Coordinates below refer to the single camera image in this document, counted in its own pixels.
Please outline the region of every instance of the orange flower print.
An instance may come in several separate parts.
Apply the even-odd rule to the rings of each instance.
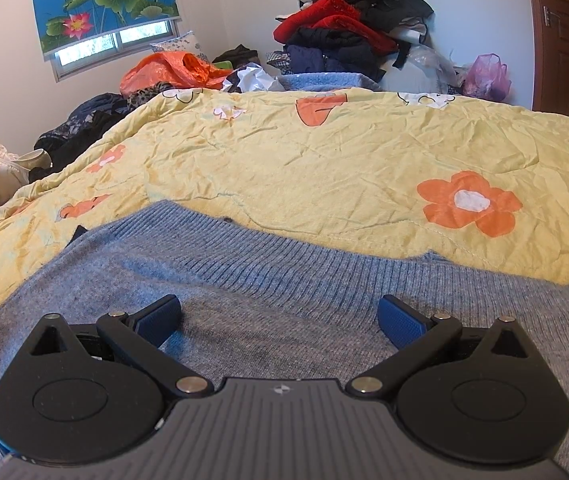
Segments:
[[[328,119],[333,108],[342,106],[347,102],[346,94],[333,92],[315,97],[304,97],[295,102],[299,118],[307,126],[322,126]]]
[[[103,155],[95,164],[87,168],[87,173],[97,173],[100,171],[100,168],[106,164],[120,160],[124,154],[125,149],[126,148],[122,144],[118,144],[115,148],[112,148],[108,152],[103,153]]]
[[[491,187],[487,179],[475,171],[460,171],[451,181],[426,180],[417,192],[429,205],[424,215],[429,222],[460,229],[475,222],[480,231],[491,238],[507,235],[515,228],[515,211],[522,202],[511,191]]]
[[[91,211],[91,209],[95,208],[99,203],[104,202],[104,200],[110,196],[111,195],[101,195],[93,197],[90,200],[78,202],[75,205],[67,204],[58,211],[58,216],[56,217],[55,221],[59,222],[65,218],[77,218],[80,215],[84,215],[84,213],[88,213]]]
[[[27,207],[29,207],[33,202],[27,202],[26,204],[21,205],[20,207],[18,207],[18,209],[16,209],[13,213],[11,213],[9,215],[9,217],[17,215],[18,213],[23,212]]]

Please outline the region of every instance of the gray sweater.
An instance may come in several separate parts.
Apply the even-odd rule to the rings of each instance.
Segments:
[[[467,326],[513,314],[569,397],[569,286],[456,266],[437,254],[388,260],[238,227],[159,202],[73,242],[0,307],[0,377],[39,318],[134,312],[165,294],[183,305],[168,354],[223,376],[346,381],[395,349],[376,307],[394,294]],[[556,457],[569,471],[569,435]]]

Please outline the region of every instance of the plaid fabric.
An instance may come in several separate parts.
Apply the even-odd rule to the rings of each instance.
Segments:
[[[291,56],[281,50],[277,52],[268,52],[266,54],[266,63],[282,72],[282,75],[291,75]]]

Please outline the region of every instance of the floral quilt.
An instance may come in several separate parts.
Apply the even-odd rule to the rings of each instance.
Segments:
[[[330,248],[569,283],[568,117],[440,94],[195,89],[153,98],[0,208],[0,303],[79,224],[162,199]]]

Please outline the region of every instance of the blue gripper pad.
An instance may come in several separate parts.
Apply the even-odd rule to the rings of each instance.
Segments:
[[[390,294],[379,300],[378,323],[384,335],[398,350],[410,345],[434,326],[429,318]]]
[[[162,343],[178,330],[181,318],[180,300],[173,294],[167,294],[141,311],[131,314],[126,324],[133,332],[160,348]]]

